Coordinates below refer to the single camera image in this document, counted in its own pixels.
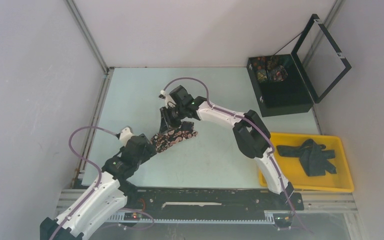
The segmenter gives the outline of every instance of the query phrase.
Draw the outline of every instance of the black frame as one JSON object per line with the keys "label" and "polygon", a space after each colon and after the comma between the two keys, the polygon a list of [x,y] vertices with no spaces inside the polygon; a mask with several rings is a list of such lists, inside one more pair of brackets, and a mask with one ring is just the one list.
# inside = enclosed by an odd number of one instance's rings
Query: black frame
{"label": "black frame", "polygon": [[[335,80],[326,88],[326,90],[319,96],[310,81],[309,76],[307,75],[304,66],[300,59],[298,58],[297,52],[300,49],[301,45],[303,44],[304,40],[306,39],[308,33],[310,32],[310,29],[312,28],[313,24],[317,22],[317,25],[320,27],[321,31],[326,36],[329,43],[332,45],[333,49],[335,50],[338,57],[340,57],[343,65],[345,66],[345,69],[335,78]],[[323,22],[320,20],[320,17],[317,14],[312,14],[310,20],[308,21],[307,25],[304,28],[304,31],[302,32],[301,36],[298,39],[298,42],[296,43],[295,47],[293,48],[292,52],[292,59],[294,60],[296,67],[298,68],[299,73],[302,76],[302,79],[304,80],[305,85],[307,86],[307,89],[311,95],[311,98],[313,99],[314,103],[318,104],[320,101],[322,101],[323,98],[326,97],[326,95],[335,87],[335,85],[345,76],[345,74],[348,73],[348,71],[351,69],[351,65],[348,62],[348,60],[343,56],[341,49],[335,42],[335,40],[332,38],[331,34],[329,33],[326,26],[323,24]]]}

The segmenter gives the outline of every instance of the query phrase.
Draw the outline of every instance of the box lid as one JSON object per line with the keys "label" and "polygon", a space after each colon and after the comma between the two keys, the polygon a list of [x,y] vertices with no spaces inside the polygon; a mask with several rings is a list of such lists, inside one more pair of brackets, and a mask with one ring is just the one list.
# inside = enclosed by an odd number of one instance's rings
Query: box lid
{"label": "box lid", "polygon": [[316,104],[351,69],[350,63],[317,14],[311,16],[291,55]]}

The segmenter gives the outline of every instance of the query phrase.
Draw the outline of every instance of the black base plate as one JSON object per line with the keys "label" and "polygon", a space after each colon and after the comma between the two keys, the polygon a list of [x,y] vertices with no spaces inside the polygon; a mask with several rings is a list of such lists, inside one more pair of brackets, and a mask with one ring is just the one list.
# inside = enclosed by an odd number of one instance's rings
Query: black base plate
{"label": "black base plate", "polygon": [[[142,209],[142,199],[145,212],[164,220],[252,221],[264,220],[264,211],[290,210],[278,195],[260,189],[138,187],[138,199],[126,208]],[[300,193],[290,200],[297,211],[304,210]]]}

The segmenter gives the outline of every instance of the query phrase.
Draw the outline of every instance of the patterned cloth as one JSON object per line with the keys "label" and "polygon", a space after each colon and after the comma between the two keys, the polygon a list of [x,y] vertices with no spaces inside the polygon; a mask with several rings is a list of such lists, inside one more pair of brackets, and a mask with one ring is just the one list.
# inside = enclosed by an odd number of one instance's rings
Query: patterned cloth
{"label": "patterned cloth", "polygon": [[167,133],[157,133],[151,138],[152,145],[156,148],[157,153],[162,153],[171,146],[180,143],[198,135],[194,131],[194,123],[191,121],[184,121],[180,127],[171,129]]}

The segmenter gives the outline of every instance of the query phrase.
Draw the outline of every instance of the white wall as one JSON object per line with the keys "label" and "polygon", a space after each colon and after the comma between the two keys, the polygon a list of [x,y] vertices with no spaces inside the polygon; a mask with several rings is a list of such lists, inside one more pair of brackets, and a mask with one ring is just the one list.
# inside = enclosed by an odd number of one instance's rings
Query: white wall
{"label": "white wall", "polygon": [[325,134],[343,140],[368,234],[384,239],[384,1],[346,1],[330,32],[353,68],[317,116]]}
{"label": "white wall", "polygon": [[210,67],[274,54],[335,0],[75,2],[109,66]]}
{"label": "white wall", "polygon": [[102,77],[63,0],[0,0],[0,240],[39,239],[53,217]]}

